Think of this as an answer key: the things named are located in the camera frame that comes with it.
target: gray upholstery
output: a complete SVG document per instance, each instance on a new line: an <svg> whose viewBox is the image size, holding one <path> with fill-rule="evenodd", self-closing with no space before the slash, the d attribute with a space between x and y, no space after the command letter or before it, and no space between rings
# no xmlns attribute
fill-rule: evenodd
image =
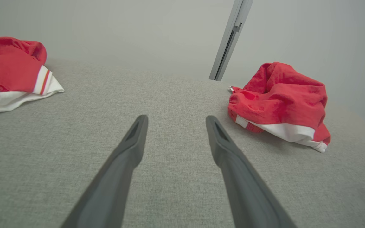
<svg viewBox="0 0 365 228"><path fill-rule="evenodd" d="M227 115L226 84L52 60L63 94L0 113L0 227L59 227L135 118L149 116L123 227L232 227L215 115L299 227L365 227L365 120L328 105L326 153Z"/></svg>

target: gray wall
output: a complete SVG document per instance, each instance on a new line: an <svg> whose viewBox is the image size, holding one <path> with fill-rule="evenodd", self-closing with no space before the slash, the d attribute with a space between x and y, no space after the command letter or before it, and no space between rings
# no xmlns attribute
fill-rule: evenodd
<svg viewBox="0 0 365 228"><path fill-rule="evenodd" d="M207 79L234 0L0 0L0 36L49 57Z"/></svg>
<svg viewBox="0 0 365 228"><path fill-rule="evenodd" d="M222 81L244 86L265 62L326 84L365 118L365 1L255 0Z"/></svg>

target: orange stripe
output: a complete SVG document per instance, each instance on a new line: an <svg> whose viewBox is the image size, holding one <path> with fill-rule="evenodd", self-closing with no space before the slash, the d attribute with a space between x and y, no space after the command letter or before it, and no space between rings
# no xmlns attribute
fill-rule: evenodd
<svg viewBox="0 0 365 228"><path fill-rule="evenodd" d="M45 91L46 82L48 81L49 73L50 73L50 71L48 70L48 71L46 72L46 75L45 75L45 80L43 81L42 91L40 91L40 95L42 95L42 94L43 94L43 92Z"/></svg>

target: white stripe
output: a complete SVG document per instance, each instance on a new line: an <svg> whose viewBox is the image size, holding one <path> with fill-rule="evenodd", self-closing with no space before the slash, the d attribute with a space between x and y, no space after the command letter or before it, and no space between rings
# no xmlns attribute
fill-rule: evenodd
<svg viewBox="0 0 365 228"><path fill-rule="evenodd" d="M57 92L64 92L63 87L59 84L55 77L51 75L50 78L49 86L46 85L45 88L45 95L19 91L0 92L0 112L14 110L22 105L23 102L35 101L50 97Z"/></svg>
<svg viewBox="0 0 365 228"><path fill-rule="evenodd" d="M236 123L244 128L247 126L247 123L251 123L289 142L312 140L315 133L315 130L311 127L305 127L290 123L258 124L253 123L252 121L248 121L240 117L239 115L236 117Z"/></svg>
<svg viewBox="0 0 365 228"><path fill-rule="evenodd" d="M315 150L323 153L328 147L323 142L316 142L313 140L315 130L311 127L295 125L290 123L276 123L276 124L258 124L248 121L241 116L236 116L236 123L243 128L247 127L247 123L251 123L259 128L289 142L295 142L301 145L310 146Z"/></svg>
<svg viewBox="0 0 365 228"><path fill-rule="evenodd" d="M33 93L40 94L47 72L48 69L42 65L42 67L40 67L39 73L37 74L36 84L35 87L33 88Z"/></svg>

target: clothing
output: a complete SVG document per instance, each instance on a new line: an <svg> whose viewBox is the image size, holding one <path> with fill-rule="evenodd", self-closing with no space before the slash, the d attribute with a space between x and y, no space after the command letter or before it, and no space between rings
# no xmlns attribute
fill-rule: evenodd
<svg viewBox="0 0 365 228"><path fill-rule="evenodd" d="M268 131L321 153L326 150L330 133L323 124L327 102L323 83L274 62L263 64L243 89L229 90L229 116L240 126Z"/></svg>
<svg viewBox="0 0 365 228"><path fill-rule="evenodd" d="M44 66L46 57L42 43L0 37L0 112L64 92Z"/></svg>

